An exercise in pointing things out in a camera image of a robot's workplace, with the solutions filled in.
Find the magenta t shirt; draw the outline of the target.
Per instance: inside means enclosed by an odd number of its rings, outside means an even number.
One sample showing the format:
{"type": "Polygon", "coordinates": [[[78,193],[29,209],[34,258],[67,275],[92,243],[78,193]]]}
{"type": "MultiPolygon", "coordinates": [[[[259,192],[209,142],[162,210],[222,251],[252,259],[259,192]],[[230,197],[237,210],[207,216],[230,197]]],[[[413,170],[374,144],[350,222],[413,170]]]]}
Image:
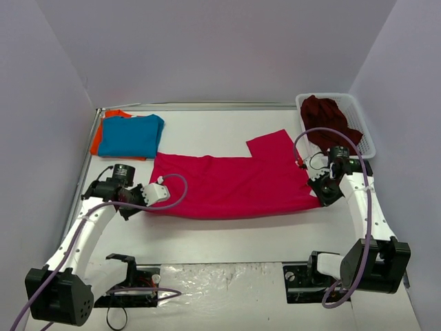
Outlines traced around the magenta t shirt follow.
{"type": "Polygon", "coordinates": [[[307,172],[296,165],[285,130],[247,141],[250,157],[157,154],[150,180],[164,179],[179,204],[164,214],[191,219],[244,219],[320,207],[307,172]]]}

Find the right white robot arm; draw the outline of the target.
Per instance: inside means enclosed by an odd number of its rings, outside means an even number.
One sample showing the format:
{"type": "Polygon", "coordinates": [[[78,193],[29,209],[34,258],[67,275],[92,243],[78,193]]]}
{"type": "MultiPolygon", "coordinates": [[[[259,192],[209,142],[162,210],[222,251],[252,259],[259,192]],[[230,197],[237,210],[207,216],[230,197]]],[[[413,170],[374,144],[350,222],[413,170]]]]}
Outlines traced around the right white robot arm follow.
{"type": "Polygon", "coordinates": [[[331,277],[347,290],[354,285],[393,294],[411,257],[409,244],[397,239],[384,217],[369,163],[352,159],[342,146],[331,148],[327,157],[327,169],[308,184],[322,207],[339,199],[347,202],[357,240],[344,256],[312,252],[305,268],[307,280],[320,285],[331,277]]]}

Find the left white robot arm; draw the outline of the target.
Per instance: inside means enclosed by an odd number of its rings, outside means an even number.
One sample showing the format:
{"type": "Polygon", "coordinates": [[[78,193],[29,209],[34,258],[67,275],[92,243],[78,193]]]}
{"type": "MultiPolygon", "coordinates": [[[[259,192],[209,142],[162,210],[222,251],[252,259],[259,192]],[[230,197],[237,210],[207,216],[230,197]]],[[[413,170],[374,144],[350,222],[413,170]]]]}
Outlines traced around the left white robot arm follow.
{"type": "Polygon", "coordinates": [[[41,269],[25,277],[26,308],[33,319],[82,326],[94,306],[97,285],[89,285],[85,271],[106,225],[122,207],[143,205],[136,196],[135,169],[112,167],[111,177],[95,179],[81,195],[79,215],[59,249],[41,269]]]}

